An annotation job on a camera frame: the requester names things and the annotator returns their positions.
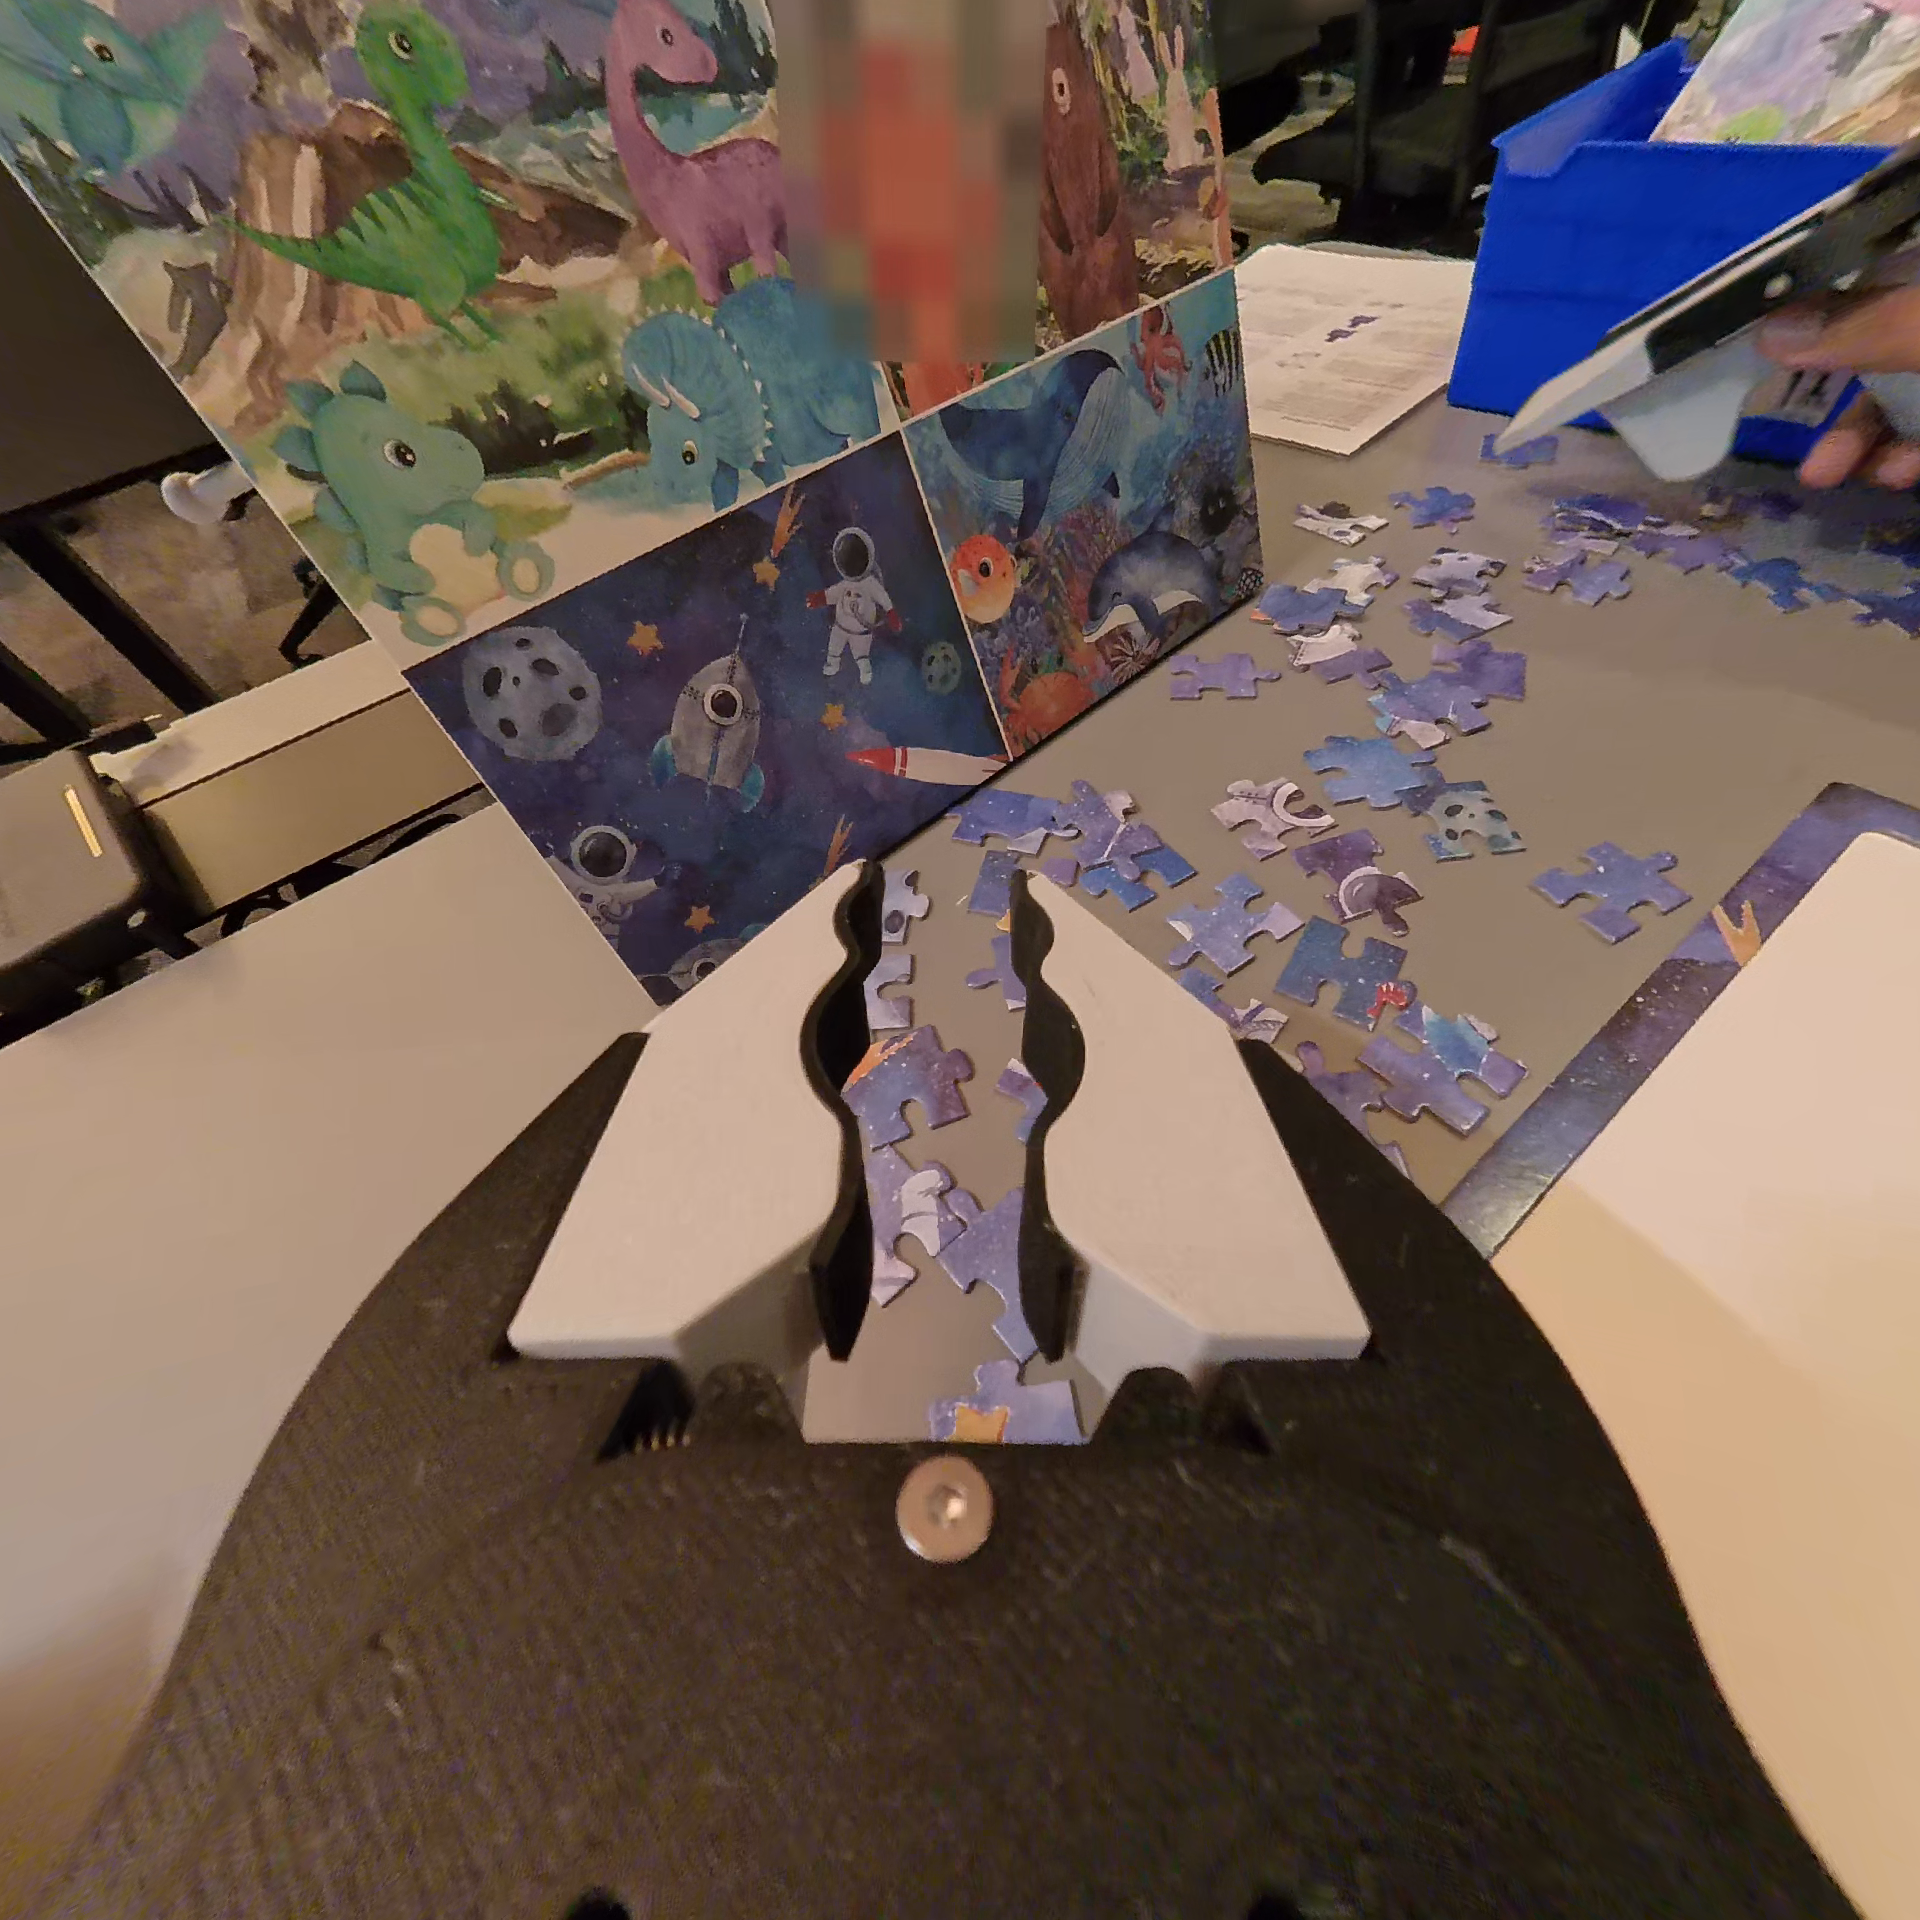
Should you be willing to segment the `dark grey box device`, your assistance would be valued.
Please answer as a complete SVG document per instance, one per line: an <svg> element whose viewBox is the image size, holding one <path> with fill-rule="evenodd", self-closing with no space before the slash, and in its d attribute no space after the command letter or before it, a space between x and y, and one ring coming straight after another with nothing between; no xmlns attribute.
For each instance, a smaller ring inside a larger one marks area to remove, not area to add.
<svg viewBox="0 0 1920 1920"><path fill-rule="evenodd" d="M167 906L151 838L83 750L5 772L5 1004L76 990L160 950Z"/></svg>

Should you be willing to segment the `person's right hand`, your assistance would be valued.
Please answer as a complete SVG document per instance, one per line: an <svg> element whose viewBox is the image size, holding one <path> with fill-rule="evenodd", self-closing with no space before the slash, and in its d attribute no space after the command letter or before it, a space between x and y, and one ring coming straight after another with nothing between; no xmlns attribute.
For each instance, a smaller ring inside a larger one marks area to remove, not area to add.
<svg viewBox="0 0 1920 1920"><path fill-rule="evenodd" d="M1917 372L1917 289L1789 306L1760 328L1770 361L1789 370L1867 376ZM1873 392L1861 392L1800 465L1803 490L1866 481L1881 490L1917 484L1917 442L1898 428Z"/></svg>

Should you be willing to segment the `black partition panel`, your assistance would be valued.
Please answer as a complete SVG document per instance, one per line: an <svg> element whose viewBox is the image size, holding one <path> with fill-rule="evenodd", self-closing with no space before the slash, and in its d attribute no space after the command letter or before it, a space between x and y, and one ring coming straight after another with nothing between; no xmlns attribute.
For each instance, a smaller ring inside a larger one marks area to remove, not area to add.
<svg viewBox="0 0 1920 1920"><path fill-rule="evenodd" d="M2 515L223 452L28 194L2 179Z"/></svg>

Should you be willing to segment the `dinosaur puzzle board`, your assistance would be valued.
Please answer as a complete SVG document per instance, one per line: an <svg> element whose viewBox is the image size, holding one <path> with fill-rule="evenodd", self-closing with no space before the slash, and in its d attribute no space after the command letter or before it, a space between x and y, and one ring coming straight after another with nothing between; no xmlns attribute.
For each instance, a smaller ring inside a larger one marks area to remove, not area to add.
<svg viewBox="0 0 1920 1920"><path fill-rule="evenodd" d="M1745 2L1650 137L1899 148L1915 134L1915 2Z"/></svg>

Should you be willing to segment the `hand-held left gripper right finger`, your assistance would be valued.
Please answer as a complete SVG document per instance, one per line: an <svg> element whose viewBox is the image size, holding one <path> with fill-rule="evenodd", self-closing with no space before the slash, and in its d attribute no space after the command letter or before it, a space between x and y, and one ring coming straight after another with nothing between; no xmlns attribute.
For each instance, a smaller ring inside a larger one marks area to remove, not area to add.
<svg viewBox="0 0 1920 1920"><path fill-rule="evenodd" d="M1371 1328L1264 1094L1296 1078L1052 880L1012 883L1025 1145L1017 1272L1048 1361L1106 1391L1241 1361L1354 1361Z"/></svg>

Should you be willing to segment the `four-picture puzzle reference board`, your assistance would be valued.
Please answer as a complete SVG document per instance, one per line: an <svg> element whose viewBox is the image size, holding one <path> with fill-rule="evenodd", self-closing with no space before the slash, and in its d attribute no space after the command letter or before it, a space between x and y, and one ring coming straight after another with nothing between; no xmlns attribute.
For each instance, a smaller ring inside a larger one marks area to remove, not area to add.
<svg viewBox="0 0 1920 1920"><path fill-rule="evenodd" d="M5 6L5 168L660 1001L1263 583L1215 6Z"/></svg>

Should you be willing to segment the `black office chair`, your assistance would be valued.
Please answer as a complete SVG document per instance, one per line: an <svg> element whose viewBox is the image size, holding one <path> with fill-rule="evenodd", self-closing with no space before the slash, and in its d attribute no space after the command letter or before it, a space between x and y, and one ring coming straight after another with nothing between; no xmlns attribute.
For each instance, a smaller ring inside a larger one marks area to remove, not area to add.
<svg viewBox="0 0 1920 1920"><path fill-rule="evenodd" d="M1269 143L1263 186L1311 186L1336 211L1332 235L1403 238L1415 218L1450 225L1472 188L1475 80L1450 86L1456 40L1475 32L1469 71L1491 52L1504 6L1364 2L1354 14L1351 98L1315 128Z"/></svg>

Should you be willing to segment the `space puzzle frame tray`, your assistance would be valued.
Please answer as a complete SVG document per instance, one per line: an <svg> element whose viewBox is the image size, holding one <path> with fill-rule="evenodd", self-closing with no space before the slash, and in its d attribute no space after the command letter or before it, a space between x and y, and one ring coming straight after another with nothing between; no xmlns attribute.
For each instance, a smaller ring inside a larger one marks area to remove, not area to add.
<svg viewBox="0 0 1920 1920"><path fill-rule="evenodd" d="M1828 785L1447 1200L1861 1915L1917 1905L1915 838Z"/></svg>

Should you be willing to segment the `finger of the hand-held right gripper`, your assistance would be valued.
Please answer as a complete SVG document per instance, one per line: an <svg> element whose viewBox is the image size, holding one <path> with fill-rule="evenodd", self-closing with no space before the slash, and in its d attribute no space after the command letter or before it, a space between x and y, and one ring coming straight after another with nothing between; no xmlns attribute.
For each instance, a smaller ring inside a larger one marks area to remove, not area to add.
<svg viewBox="0 0 1920 1920"><path fill-rule="evenodd" d="M1562 376L1544 383L1500 431L1504 442L1532 442L1637 394L1656 377L1653 328L1625 328Z"/></svg>

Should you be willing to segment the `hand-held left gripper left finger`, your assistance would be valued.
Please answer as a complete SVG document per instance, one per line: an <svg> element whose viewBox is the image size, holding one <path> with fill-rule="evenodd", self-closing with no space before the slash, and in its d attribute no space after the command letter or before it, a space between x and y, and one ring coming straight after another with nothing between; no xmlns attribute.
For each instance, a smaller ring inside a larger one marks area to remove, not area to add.
<svg viewBox="0 0 1920 1920"><path fill-rule="evenodd" d="M539 1361L847 1361L874 1289L867 1151L844 1099L872 1026L884 875L813 887L643 1032L511 1326Z"/></svg>

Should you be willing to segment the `puzzle pieces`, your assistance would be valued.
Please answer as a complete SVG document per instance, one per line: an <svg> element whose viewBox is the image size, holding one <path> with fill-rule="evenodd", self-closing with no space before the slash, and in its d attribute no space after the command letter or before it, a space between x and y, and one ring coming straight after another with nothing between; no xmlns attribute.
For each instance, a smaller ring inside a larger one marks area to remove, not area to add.
<svg viewBox="0 0 1920 1920"><path fill-rule="evenodd" d="M1437 1203L1828 785L1915 807L1915 513L1469 479L1348 556L1357 620L1248 616L1015 777L1132 787L1201 870L1120 927Z"/></svg>

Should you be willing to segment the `brown wooden seat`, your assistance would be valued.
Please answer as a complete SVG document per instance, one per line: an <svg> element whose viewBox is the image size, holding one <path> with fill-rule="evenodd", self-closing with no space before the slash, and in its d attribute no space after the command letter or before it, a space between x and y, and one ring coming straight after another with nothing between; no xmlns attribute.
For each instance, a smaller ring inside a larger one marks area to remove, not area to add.
<svg viewBox="0 0 1920 1920"><path fill-rule="evenodd" d="M482 787L371 641L95 768L128 796L207 920Z"/></svg>

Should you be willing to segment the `printed paper sheet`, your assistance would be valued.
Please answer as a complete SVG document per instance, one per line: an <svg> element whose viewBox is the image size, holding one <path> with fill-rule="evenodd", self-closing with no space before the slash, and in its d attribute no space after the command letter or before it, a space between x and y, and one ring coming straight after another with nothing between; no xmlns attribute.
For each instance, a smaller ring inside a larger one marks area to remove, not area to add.
<svg viewBox="0 0 1920 1920"><path fill-rule="evenodd" d="M1266 246L1235 267L1255 440L1348 457L1447 390L1468 259Z"/></svg>

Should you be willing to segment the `blue bin with white tag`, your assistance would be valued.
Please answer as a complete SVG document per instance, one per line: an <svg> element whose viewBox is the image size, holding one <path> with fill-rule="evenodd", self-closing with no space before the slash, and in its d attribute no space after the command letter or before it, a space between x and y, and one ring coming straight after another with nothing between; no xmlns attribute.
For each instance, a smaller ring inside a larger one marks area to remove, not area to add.
<svg viewBox="0 0 1920 1920"><path fill-rule="evenodd" d="M1641 310L1901 148L1653 140L1697 65L1674 40L1496 140L1453 406L1511 418ZM1915 252L1850 297L1898 284ZM1770 383L1730 452L1801 465L1856 390L1915 436L1915 376L1811 376Z"/></svg>

